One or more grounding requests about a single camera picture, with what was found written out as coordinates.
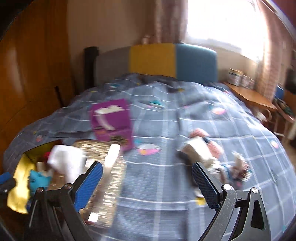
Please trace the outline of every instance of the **metal screw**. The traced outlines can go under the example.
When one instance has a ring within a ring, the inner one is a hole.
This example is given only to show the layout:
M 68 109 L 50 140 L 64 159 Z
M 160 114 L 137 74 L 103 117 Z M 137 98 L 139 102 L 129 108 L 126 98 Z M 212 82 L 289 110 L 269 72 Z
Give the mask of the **metal screw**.
M 257 188 L 252 188 L 252 192 L 253 192 L 253 193 L 258 193 L 259 191 L 258 191 Z
M 44 188 L 43 187 L 39 187 L 37 188 L 37 192 L 43 192 Z
M 71 189 L 71 188 L 72 188 L 72 184 L 71 184 L 71 183 L 66 183 L 66 184 L 64 185 L 64 188 L 65 188 L 65 189 Z
M 228 190 L 228 191 L 231 190 L 231 189 L 233 189 L 232 186 L 229 185 L 229 184 L 224 184 L 224 185 L 223 185 L 223 188 L 224 188 L 225 190 Z

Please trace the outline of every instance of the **wooden cabinet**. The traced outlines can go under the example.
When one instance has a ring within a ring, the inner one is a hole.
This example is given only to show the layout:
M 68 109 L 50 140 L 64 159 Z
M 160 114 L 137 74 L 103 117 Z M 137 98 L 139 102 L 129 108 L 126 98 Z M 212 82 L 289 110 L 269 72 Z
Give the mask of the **wooden cabinet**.
M 34 0 L 0 42 L 0 173 L 3 152 L 26 125 L 74 97 L 67 0 Z

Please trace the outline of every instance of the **wooden table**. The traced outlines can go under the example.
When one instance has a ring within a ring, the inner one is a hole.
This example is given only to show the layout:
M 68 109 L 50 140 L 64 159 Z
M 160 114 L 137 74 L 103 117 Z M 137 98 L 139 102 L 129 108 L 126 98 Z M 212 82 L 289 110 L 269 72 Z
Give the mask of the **wooden table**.
M 224 82 L 224 84 L 227 85 L 233 94 L 246 105 L 256 106 L 259 109 L 265 109 L 273 112 L 277 110 L 271 101 L 254 90 L 250 90 L 241 86 L 235 86 L 227 82 Z

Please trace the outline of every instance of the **bedspread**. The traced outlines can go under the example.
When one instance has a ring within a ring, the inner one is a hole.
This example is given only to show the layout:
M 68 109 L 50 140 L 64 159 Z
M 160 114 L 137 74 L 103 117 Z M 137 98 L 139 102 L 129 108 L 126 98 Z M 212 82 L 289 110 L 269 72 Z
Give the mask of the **bedspread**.
M 95 239 L 198 240 L 214 210 L 196 203 L 191 167 L 177 155 L 196 128 L 223 147 L 222 163 L 233 163 L 233 151 L 249 162 L 253 175 L 242 189 L 260 190 L 272 238 L 281 236 L 296 212 L 294 168 L 277 137 L 221 88 L 164 76 L 124 75 L 86 90 L 68 107 L 25 127 L 4 153 L 4 169 L 13 173 L 24 151 L 49 141 L 62 139 L 71 145 L 77 139 L 95 139 L 90 106 L 121 98 L 130 104 L 135 147 L 124 155 L 127 173 L 113 226 L 106 234 L 93 230 Z M 155 101 L 163 108 L 150 104 Z M 141 155 L 142 144 L 155 144 L 159 151 Z M 230 233 L 228 229 L 223 239 L 228 240 Z

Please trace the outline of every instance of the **window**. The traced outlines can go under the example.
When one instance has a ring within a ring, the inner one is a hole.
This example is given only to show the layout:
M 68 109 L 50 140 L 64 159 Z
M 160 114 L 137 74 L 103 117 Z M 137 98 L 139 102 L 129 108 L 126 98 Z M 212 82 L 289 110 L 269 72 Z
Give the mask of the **window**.
M 263 21 L 252 0 L 189 0 L 185 43 L 215 46 L 259 61 Z

